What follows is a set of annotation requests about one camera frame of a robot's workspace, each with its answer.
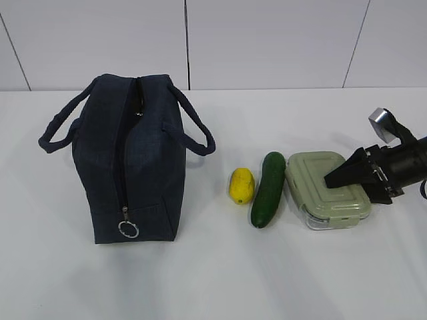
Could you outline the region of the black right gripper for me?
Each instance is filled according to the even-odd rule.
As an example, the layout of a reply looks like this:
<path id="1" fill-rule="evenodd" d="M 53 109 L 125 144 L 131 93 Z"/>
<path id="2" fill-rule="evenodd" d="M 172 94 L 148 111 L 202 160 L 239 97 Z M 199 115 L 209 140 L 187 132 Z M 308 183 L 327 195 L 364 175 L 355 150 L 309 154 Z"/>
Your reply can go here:
<path id="1" fill-rule="evenodd" d="M 392 199 L 404 194 L 396 174 L 392 172 L 392 157 L 395 148 L 373 145 L 358 148 L 338 168 L 324 177 L 328 188 L 361 184 L 370 202 L 392 204 Z"/>

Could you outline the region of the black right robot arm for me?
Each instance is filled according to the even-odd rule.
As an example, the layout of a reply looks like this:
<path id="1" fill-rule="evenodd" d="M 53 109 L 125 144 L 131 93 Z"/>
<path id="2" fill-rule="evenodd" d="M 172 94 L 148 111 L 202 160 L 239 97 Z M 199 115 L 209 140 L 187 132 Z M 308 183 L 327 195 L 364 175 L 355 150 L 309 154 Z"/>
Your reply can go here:
<path id="1" fill-rule="evenodd" d="M 426 138 L 396 147 L 361 147 L 324 180 L 328 188 L 361 185 L 371 203 L 390 205 L 403 188 L 426 180 Z"/>

